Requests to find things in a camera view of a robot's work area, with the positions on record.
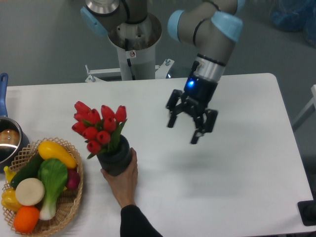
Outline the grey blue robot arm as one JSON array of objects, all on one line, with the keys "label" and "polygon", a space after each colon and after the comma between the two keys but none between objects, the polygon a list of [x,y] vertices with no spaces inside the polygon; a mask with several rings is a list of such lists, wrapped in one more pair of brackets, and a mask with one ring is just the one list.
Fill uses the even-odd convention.
[{"label": "grey blue robot arm", "polygon": [[[218,113],[208,104],[239,40],[243,23],[236,13],[244,4],[242,0],[204,0],[169,17],[169,35],[198,50],[183,90],[174,90],[166,104],[168,127],[174,126],[180,113],[193,118],[192,144],[213,130]],[[122,80],[156,77],[155,46],[162,28],[145,0],[87,0],[80,14],[93,33],[107,37],[116,47]]]}]

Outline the black sleeved forearm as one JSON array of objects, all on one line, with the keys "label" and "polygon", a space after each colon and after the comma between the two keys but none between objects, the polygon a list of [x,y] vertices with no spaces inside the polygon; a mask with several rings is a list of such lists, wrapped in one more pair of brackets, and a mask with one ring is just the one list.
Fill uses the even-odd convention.
[{"label": "black sleeved forearm", "polygon": [[162,235],[151,225],[140,208],[127,205],[121,209],[121,237],[161,237]]}]

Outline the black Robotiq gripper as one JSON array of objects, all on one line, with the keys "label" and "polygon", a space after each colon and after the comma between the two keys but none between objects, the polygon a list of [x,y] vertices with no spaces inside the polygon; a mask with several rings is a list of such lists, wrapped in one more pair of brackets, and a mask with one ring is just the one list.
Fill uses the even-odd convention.
[{"label": "black Robotiq gripper", "polygon": [[218,111],[208,108],[218,83],[213,80],[191,76],[187,79],[184,92],[174,89],[168,99],[166,108],[169,110],[168,128],[172,128],[177,115],[185,112],[193,118],[196,129],[193,133],[191,144],[197,144],[205,133],[211,133],[215,125]]}]

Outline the person's bare hand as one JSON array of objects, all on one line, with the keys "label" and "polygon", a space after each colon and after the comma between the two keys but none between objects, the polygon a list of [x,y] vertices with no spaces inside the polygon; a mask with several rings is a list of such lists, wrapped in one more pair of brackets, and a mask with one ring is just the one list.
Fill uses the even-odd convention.
[{"label": "person's bare hand", "polygon": [[126,170],[118,176],[111,176],[107,171],[101,169],[101,173],[111,187],[112,193],[121,209],[134,205],[135,192],[138,183],[137,153],[131,148],[131,162]]}]

